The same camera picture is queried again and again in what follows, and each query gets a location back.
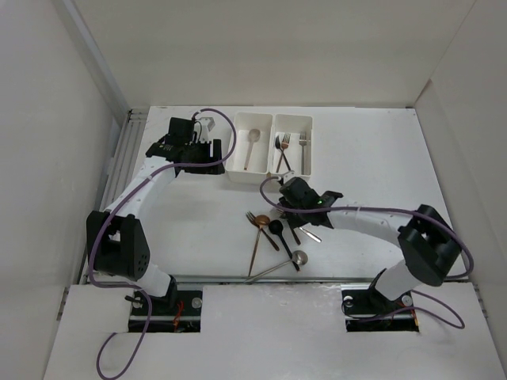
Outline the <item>silver fork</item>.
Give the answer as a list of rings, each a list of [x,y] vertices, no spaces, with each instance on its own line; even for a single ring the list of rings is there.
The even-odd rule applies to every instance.
[[[299,135],[299,145],[301,148],[301,169],[300,169],[300,172],[302,175],[304,175],[305,171],[306,171],[306,146],[307,146],[307,133],[305,131],[301,132]]]
[[[275,212],[284,220],[288,220],[288,217],[287,215],[283,212],[283,211],[280,211],[280,210],[275,210]],[[298,227],[298,230],[300,230],[301,232],[303,232],[306,236],[308,236],[310,239],[312,239],[313,241],[316,241],[317,243],[321,243],[322,242],[322,239],[310,232],[308,229],[306,229],[305,227],[302,227],[302,226],[299,226]]]

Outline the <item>black spoon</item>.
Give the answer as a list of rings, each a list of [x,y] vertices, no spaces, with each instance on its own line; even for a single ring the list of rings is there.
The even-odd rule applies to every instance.
[[[280,220],[272,220],[269,223],[270,233],[276,235],[280,239],[282,246],[284,247],[286,253],[288,254],[289,260],[290,260],[292,258],[292,251],[289,249],[288,244],[284,239],[283,230],[284,230],[284,225],[282,224],[282,222]],[[300,271],[299,265],[297,265],[297,264],[292,264],[292,265],[297,272]]]

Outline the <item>copper spoon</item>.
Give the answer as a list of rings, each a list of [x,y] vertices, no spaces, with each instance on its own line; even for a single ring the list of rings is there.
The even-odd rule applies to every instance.
[[[248,276],[251,276],[251,273],[253,271],[254,267],[254,261],[257,255],[257,249],[260,241],[261,233],[263,232],[263,228],[269,224],[269,217],[267,215],[258,215],[258,216],[250,216],[250,220],[253,222],[253,224],[257,227],[257,236],[256,241],[253,247],[253,253],[250,260],[250,267]]]

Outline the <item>brown spoon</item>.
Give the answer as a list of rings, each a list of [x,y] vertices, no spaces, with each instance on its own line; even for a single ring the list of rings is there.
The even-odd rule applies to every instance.
[[[293,236],[293,238],[294,238],[294,240],[295,240],[295,243],[296,243],[297,245],[301,245],[301,241],[300,241],[300,239],[299,239],[299,237],[298,237],[298,235],[297,235],[297,233],[296,233],[295,229],[294,229],[294,228],[292,228],[292,227],[289,225],[289,230],[290,230],[290,231],[291,231],[291,233],[292,233],[292,236]]]

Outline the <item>beige spoon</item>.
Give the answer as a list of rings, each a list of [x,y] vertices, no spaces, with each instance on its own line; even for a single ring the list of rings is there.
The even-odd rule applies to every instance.
[[[250,158],[251,158],[251,154],[252,154],[252,151],[254,148],[254,144],[259,141],[260,136],[261,136],[261,131],[258,130],[257,128],[251,129],[249,131],[249,134],[248,134],[249,145],[248,145],[246,159],[245,159],[244,166],[243,166],[244,170],[247,170],[249,167]]]

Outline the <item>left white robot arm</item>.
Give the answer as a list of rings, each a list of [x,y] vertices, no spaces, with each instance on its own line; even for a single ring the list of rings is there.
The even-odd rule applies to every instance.
[[[130,184],[104,211],[93,211],[86,220],[90,270],[145,291],[160,314],[175,309],[177,282],[152,263],[142,220],[181,171],[225,172],[222,144],[209,137],[214,126],[211,117],[170,118],[167,133],[150,145]]]

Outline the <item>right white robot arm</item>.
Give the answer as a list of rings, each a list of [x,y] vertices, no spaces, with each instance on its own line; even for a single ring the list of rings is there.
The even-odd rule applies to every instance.
[[[294,177],[280,187],[279,205],[299,224],[351,230],[386,241],[402,252],[402,259],[383,269],[367,292],[368,305],[383,312],[420,284],[439,287],[460,256],[461,247],[440,214],[427,205],[404,214],[377,211],[345,198],[339,192],[319,195]]]

